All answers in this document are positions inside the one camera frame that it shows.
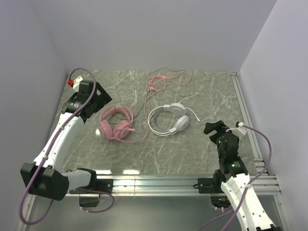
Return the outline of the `pink headphones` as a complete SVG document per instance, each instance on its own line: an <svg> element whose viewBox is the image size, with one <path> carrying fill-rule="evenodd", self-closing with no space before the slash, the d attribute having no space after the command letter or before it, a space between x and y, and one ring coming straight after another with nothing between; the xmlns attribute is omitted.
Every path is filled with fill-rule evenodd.
<svg viewBox="0 0 308 231"><path fill-rule="evenodd" d="M125 118L112 128L107 118L115 114L122 114ZM133 112L124 106L110 106L103 109L100 114L100 131L102 136L107 140L122 141L131 131L135 130L132 128L133 117Z"/></svg>

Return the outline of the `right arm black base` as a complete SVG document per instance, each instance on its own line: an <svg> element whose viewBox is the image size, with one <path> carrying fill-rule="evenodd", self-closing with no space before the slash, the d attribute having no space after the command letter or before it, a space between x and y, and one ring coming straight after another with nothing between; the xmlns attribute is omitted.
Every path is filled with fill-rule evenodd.
<svg viewBox="0 0 308 231"><path fill-rule="evenodd" d="M226 178L220 170L216 170L212 178L198 178L197 183L193 185L198 190L199 194L210 194L211 205L216 209L228 209L231 203L227 196L212 196L211 194L223 193L221 183L225 182Z"/></svg>

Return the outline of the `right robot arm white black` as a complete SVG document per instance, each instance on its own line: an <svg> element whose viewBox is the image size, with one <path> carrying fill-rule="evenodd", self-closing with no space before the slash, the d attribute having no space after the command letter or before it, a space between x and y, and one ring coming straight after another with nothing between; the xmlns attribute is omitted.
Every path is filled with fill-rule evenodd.
<svg viewBox="0 0 308 231"><path fill-rule="evenodd" d="M232 216L222 230L226 230L237 218L243 231L280 231L282 228L269 218L252 186L265 173L268 165L256 176L250 177L238 155L240 136L248 130L256 131L243 122L237 122L234 128L229 128L221 120L205 125L204 134L215 132L209 138L218 151L219 169L213 175L214 185L225 193L232 206Z"/></svg>

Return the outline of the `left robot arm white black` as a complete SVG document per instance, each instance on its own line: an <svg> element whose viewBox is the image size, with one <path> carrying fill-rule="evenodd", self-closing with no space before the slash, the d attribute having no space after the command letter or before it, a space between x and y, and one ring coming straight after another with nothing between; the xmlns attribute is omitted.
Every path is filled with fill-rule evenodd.
<svg viewBox="0 0 308 231"><path fill-rule="evenodd" d="M94 170L79 168L61 173L64 159L85 122L112 100L98 82L83 80L77 92L62 107L58 124L41 153L31 163L24 163L21 176L29 194L60 201L78 188L92 190L97 185Z"/></svg>

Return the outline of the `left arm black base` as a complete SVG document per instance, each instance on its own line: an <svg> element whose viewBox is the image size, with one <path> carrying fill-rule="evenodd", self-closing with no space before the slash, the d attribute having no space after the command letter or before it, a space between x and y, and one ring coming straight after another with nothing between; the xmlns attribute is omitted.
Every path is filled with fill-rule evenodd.
<svg viewBox="0 0 308 231"><path fill-rule="evenodd" d="M68 191L71 195L78 195L80 209L87 213L102 213L111 209L115 203L115 197L112 195L114 186L113 179L97 179L93 187L81 187ZM97 208L103 196L108 196L111 203L104 209L93 210Z"/></svg>

